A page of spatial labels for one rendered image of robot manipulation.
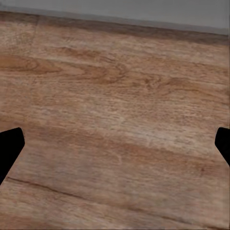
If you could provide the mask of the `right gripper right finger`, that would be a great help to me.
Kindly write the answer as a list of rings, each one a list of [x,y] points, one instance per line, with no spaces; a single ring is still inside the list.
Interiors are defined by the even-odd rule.
[[[230,129],[219,127],[215,145],[230,166]]]

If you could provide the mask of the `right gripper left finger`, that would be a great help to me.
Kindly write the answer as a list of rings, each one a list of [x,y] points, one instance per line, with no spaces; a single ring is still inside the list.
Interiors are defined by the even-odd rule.
[[[21,128],[0,133],[0,185],[25,146]]]

